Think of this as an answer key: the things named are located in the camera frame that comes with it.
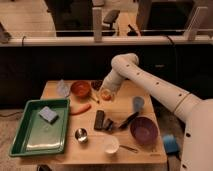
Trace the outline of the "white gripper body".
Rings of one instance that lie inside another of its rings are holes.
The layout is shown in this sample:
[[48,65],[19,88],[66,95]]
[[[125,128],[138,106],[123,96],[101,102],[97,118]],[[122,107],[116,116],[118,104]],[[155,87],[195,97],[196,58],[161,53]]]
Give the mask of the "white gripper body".
[[123,81],[124,77],[118,74],[114,69],[112,69],[104,78],[102,88],[108,89],[111,92],[117,92],[120,89]]

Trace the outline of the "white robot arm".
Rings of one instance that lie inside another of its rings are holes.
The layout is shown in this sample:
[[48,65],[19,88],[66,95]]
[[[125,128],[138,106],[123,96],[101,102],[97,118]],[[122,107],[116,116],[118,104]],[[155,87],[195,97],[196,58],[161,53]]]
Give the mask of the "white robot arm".
[[134,53],[116,55],[102,88],[117,92],[128,78],[186,124],[180,171],[213,171],[213,99],[194,94],[138,67]]

